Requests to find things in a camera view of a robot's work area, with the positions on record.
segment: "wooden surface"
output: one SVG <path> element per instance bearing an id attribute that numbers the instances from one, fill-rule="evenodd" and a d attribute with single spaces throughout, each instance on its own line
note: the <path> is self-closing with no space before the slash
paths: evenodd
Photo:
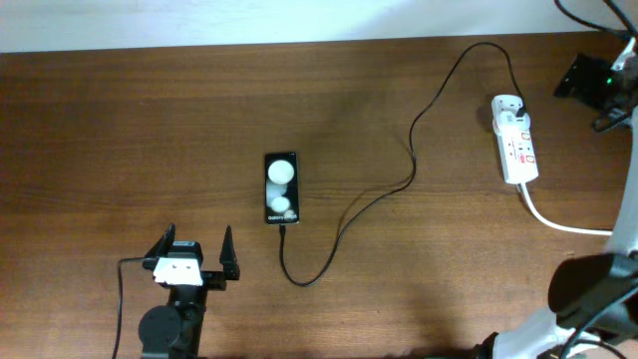
<path id="1" fill-rule="evenodd" d="M 605 238 L 540 224 L 503 182 L 489 102 L 513 89 L 495 49 L 466 57 L 415 130 L 414 184 L 351 227 L 317 286 L 285 281 L 263 223 L 262 157 L 296 151 L 286 260 L 313 276 L 340 218 L 409 174 L 411 120 L 479 40 L 510 52 L 526 95 L 539 211 L 611 227 L 630 134 L 594 135 L 592 111 L 551 96 L 576 53 L 615 57 L 603 34 L 1 55 L 2 357 L 109 357 L 116 261 L 170 222 L 201 243 L 204 269 L 233 228 L 242 276 L 208 296 L 201 356 L 404 356 L 515 327 L 558 263 Z M 124 277 L 120 353 L 135 358 L 139 321 L 167 292 L 137 265 Z"/>

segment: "power strip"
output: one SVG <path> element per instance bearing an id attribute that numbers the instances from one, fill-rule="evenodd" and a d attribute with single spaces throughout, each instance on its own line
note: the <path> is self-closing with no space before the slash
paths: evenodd
<path id="1" fill-rule="evenodd" d="M 516 115 L 522 105 L 522 99 L 514 95 L 498 95 L 491 101 L 502 173 L 505 182 L 510 184 L 526 183 L 538 177 L 529 115 Z"/>

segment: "white cable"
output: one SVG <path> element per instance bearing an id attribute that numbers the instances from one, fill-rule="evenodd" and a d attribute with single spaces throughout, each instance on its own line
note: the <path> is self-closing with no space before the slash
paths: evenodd
<path id="1" fill-rule="evenodd" d="M 519 188 L 520 188 L 520 191 L 522 192 L 523 198 L 525 199 L 525 204 L 527 204 L 527 207 L 529 208 L 531 213 L 536 217 L 536 219 L 540 220 L 543 224 L 548 225 L 548 226 L 550 226 L 552 228 L 555 228 L 555 229 L 569 231 L 569 232 L 574 232 L 574 233 L 595 234 L 595 235 L 611 235 L 611 230 L 596 230 L 596 229 L 574 228 L 574 227 L 568 227 L 568 226 L 565 226 L 565 225 L 556 224 L 554 222 L 551 222 L 551 221 L 545 219 L 545 217 L 543 217 L 542 215 L 540 215 L 540 213 L 538 213 L 538 211 L 534 207 L 534 204 L 531 202 L 531 198 L 529 197 L 529 192 L 527 191 L 527 186 L 525 185 L 525 183 L 519 184 Z"/>

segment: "wood grain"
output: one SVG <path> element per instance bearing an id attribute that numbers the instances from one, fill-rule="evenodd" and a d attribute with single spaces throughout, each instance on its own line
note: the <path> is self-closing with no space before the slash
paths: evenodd
<path id="1" fill-rule="evenodd" d="M 415 130 L 414 184 L 353 225 L 317 286 L 285 281 L 262 215 L 263 155 L 298 152 L 302 222 L 286 261 L 314 275 L 340 218 L 410 173 L 411 120 L 483 40 L 510 52 L 526 95 L 538 209 L 611 227 L 630 135 L 594 135 L 592 111 L 551 96 L 576 53 L 618 53 L 603 34 L 0 56 L 2 356 L 108 357 L 116 261 L 170 222 L 201 242 L 206 269 L 233 228 L 242 278 L 208 296 L 201 356 L 404 356 L 515 327 L 558 263 L 605 239 L 543 226 L 503 182 L 489 101 L 513 88 L 495 49 L 468 54 Z M 122 358 L 140 356 L 139 320 L 166 299 L 149 272 L 125 269 Z"/>

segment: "white backdrop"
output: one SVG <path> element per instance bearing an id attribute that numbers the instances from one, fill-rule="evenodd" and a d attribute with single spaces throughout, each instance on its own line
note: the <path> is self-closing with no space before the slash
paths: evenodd
<path id="1" fill-rule="evenodd" d="M 601 0 L 563 2 L 620 26 Z M 578 30 L 553 0 L 0 0 L 0 52 Z"/>

